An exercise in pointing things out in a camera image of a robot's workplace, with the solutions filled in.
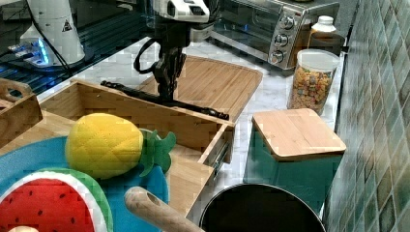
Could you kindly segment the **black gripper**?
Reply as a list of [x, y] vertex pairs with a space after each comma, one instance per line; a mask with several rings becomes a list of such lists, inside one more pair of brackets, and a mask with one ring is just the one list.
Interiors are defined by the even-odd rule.
[[190, 26], [184, 21], [162, 18], [155, 24], [155, 38], [161, 46], [161, 58], [155, 65], [154, 77], [160, 97], [172, 100], [187, 57], [183, 49], [190, 44]]

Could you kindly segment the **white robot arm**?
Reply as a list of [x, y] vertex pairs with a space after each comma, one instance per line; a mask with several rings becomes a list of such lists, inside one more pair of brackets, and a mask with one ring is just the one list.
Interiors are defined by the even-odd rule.
[[[152, 73], [160, 98], [172, 101], [187, 58], [183, 49], [210, 37], [218, 19], [219, 0], [153, 0], [152, 9], [154, 36], [141, 47], [133, 67], [139, 73]], [[153, 43], [160, 45], [159, 60], [142, 70], [139, 58]]]

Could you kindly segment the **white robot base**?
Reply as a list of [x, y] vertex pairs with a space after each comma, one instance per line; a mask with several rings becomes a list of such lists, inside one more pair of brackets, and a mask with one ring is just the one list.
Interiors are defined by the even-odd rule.
[[8, 50], [40, 69], [70, 69], [94, 58], [80, 42], [70, 0], [24, 0], [31, 26]]

